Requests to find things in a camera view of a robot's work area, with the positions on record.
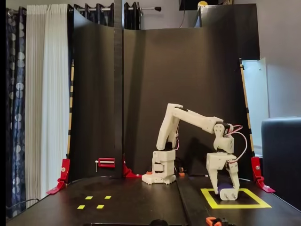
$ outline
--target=robotic arm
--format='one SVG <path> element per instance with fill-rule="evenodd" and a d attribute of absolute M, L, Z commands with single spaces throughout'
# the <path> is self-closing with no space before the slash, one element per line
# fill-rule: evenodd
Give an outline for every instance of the robotic arm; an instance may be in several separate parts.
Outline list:
<path fill-rule="evenodd" d="M 238 196 L 239 180 L 238 165 L 234 152 L 234 138 L 228 133 L 233 131 L 231 124 L 223 123 L 217 117 L 205 117 L 193 111 L 183 108 L 182 105 L 168 104 L 164 120 L 162 122 L 158 140 L 158 151 L 153 152 L 152 172 L 144 174 L 142 181 L 147 184 L 165 183 L 175 181 L 174 160 L 177 131 L 180 120 L 195 125 L 202 130 L 215 134 L 214 149 L 216 153 L 208 153 L 206 167 L 211 183 L 216 194 L 220 193 L 222 200 L 235 200 Z M 233 188 L 224 188 L 219 191 L 217 186 L 217 170 L 226 166 L 230 174 Z"/>

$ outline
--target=patterned curtain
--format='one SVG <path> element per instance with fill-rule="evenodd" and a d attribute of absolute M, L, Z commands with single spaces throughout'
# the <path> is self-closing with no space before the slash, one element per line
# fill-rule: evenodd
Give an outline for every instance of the patterned curtain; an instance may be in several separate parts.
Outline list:
<path fill-rule="evenodd" d="M 6 202 L 26 199 L 24 161 L 25 9 L 9 15 L 6 9 Z M 26 204 L 12 209 L 13 216 Z"/>

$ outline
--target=black chair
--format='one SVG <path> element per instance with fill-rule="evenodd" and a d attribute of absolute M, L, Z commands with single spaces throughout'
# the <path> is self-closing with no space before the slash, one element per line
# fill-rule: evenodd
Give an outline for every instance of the black chair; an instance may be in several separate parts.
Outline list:
<path fill-rule="evenodd" d="M 301 210 L 301 117 L 267 119 L 261 134 L 265 184 Z"/>

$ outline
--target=red bracket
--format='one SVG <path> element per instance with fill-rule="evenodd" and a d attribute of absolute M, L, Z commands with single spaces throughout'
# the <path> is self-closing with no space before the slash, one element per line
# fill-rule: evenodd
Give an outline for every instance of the red bracket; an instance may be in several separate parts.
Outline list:
<path fill-rule="evenodd" d="M 68 182 L 68 174 L 70 168 L 70 159 L 63 159 L 62 162 L 62 169 L 61 169 L 61 177 L 57 180 L 58 184 L 55 188 L 47 191 L 47 194 L 56 194 L 57 192 L 61 191 L 63 188 L 66 187 Z"/>
<path fill-rule="evenodd" d="M 98 159 L 98 167 L 107 167 L 114 168 L 115 167 L 115 158 L 99 158 Z M 142 175 L 134 174 L 131 169 L 129 169 L 126 165 L 126 161 L 123 159 L 123 176 L 125 178 L 141 178 Z"/>
<path fill-rule="evenodd" d="M 252 170 L 253 170 L 253 179 L 256 182 L 256 185 L 261 188 L 263 191 L 267 193 L 273 193 L 275 192 L 274 189 L 270 188 L 269 186 L 266 186 L 264 184 L 264 177 L 261 175 L 261 168 L 260 168 L 260 162 L 258 157 L 252 157 L 251 158 L 252 163 Z"/>

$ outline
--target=curtain rod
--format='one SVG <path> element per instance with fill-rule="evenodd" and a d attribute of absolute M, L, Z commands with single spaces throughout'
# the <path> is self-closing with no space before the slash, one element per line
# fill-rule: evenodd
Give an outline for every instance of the curtain rod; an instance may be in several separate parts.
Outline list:
<path fill-rule="evenodd" d="M 79 8 L 77 9 L 78 11 L 85 11 L 84 8 Z M 101 11 L 110 11 L 111 8 L 101 8 Z M 155 10 L 155 11 L 158 11 L 158 12 L 161 12 L 161 7 L 140 7 L 140 10 Z M 95 8 L 90 8 L 89 11 L 96 11 Z"/>
<path fill-rule="evenodd" d="M 110 11 L 111 8 L 102 8 L 101 11 Z M 140 10 L 155 10 L 155 11 L 158 11 L 158 12 L 161 12 L 161 7 L 140 7 Z M 79 8 L 78 11 L 85 11 L 84 8 Z M 96 11 L 95 8 L 90 8 L 89 11 Z M 8 15 L 9 16 L 12 16 L 13 14 L 18 14 L 19 13 L 19 10 L 14 10 L 14 9 L 11 9 L 8 11 Z"/>

